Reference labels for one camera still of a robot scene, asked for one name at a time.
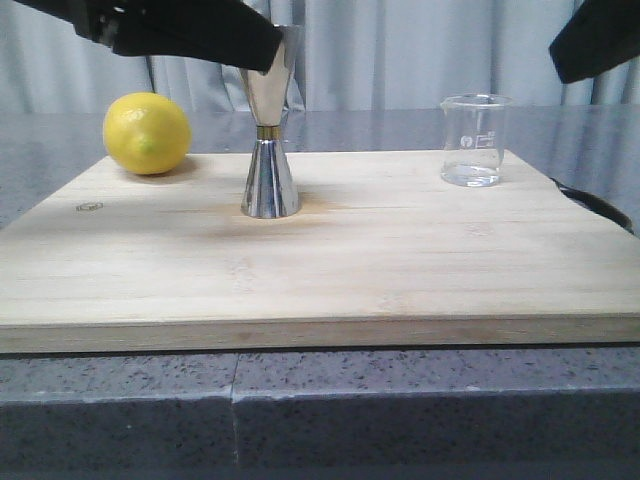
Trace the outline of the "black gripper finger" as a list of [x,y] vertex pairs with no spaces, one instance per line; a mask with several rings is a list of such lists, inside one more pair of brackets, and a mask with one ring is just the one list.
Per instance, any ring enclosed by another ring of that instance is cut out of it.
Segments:
[[594,78],[639,56],[638,0],[581,4],[549,46],[560,81]]

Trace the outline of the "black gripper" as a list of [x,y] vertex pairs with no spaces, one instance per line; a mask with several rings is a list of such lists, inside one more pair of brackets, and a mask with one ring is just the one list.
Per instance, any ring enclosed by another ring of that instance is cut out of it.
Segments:
[[177,56],[270,69],[284,34],[242,1],[17,0],[122,56]]

